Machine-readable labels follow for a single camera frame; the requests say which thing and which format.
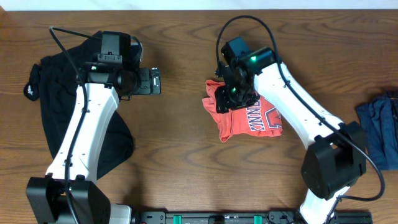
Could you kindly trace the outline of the red orange t-shirt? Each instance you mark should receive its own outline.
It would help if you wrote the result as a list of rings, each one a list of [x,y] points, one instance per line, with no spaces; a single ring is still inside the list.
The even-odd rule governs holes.
[[[281,114],[264,97],[260,97],[258,102],[247,108],[217,113],[215,91],[221,86],[224,86],[223,82],[207,80],[206,93],[208,96],[202,99],[204,109],[209,112],[217,124],[221,142],[226,142],[237,134],[248,134],[255,137],[277,137],[282,134]]]

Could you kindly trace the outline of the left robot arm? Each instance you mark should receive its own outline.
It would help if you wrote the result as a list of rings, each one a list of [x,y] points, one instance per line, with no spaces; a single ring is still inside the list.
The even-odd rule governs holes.
[[[94,60],[77,67],[59,47],[77,77],[76,101],[68,129],[43,177],[31,177],[26,195],[38,223],[140,223],[132,207],[112,204],[97,187],[100,153],[120,101],[159,95],[160,70],[142,68],[144,47],[137,37],[103,31]]]

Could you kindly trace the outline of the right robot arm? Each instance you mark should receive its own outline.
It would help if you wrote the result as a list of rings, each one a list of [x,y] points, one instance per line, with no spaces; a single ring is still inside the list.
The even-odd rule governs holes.
[[[225,61],[216,74],[225,85],[216,90],[216,110],[250,109],[261,98],[293,127],[306,154],[301,175],[308,187],[293,223],[370,223],[366,213],[339,213],[337,204],[366,173],[364,131],[345,124],[319,105],[269,47],[253,51],[237,37],[221,48]]]

